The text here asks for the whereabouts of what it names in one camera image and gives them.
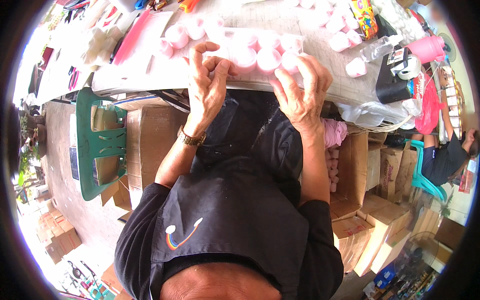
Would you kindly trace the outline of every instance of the gold watch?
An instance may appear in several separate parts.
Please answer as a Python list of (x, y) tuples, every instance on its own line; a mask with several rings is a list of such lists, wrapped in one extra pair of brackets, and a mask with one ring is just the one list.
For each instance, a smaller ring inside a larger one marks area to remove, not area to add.
[(199, 139), (194, 139), (183, 132), (183, 125), (181, 125), (179, 132), (177, 133), (177, 137), (180, 138), (182, 143), (184, 143), (185, 145), (200, 147), (204, 144), (207, 134), (203, 133), (203, 135)]

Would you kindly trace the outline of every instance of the man's left hand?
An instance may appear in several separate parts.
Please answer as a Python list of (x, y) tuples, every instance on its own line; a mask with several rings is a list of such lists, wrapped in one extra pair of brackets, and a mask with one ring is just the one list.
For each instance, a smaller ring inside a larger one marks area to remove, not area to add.
[(235, 65), (229, 60), (213, 56), (202, 61), (203, 53), (218, 49), (220, 46), (215, 43), (200, 43), (190, 49), (190, 59), (183, 58), (190, 67), (190, 115), (183, 132), (193, 138), (202, 136), (222, 108), (227, 93), (227, 76), (238, 75)]

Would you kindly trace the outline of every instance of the scissors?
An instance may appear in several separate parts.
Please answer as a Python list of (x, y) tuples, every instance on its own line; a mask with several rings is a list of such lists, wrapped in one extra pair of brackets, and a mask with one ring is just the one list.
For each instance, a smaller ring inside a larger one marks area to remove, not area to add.
[(77, 81), (79, 76), (80, 76), (80, 71), (78, 71), (77, 68), (74, 68), (72, 71), (72, 75), (70, 76), (70, 81), (68, 83), (69, 91), (72, 91), (73, 89), (75, 89), (75, 87), (77, 86)]

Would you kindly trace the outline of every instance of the plastic water bottle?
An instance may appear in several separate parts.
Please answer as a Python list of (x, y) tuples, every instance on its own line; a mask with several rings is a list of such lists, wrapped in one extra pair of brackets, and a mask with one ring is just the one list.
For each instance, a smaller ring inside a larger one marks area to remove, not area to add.
[(403, 40), (402, 35), (384, 36), (360, 50), (360, 57), (364, 62), (370, 62), (383, 57), (395, 49)]

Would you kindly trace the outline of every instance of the snack package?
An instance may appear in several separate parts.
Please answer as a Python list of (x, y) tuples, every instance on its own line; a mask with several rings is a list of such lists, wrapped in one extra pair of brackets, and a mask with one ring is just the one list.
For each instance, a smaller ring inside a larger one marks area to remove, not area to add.
[(365, 40), (369, 40), (377, 34), (378, 25), (373, 15), (371, 0), (353, 0), (350, 1), (355, 18), (359, 21), (362, 35)]

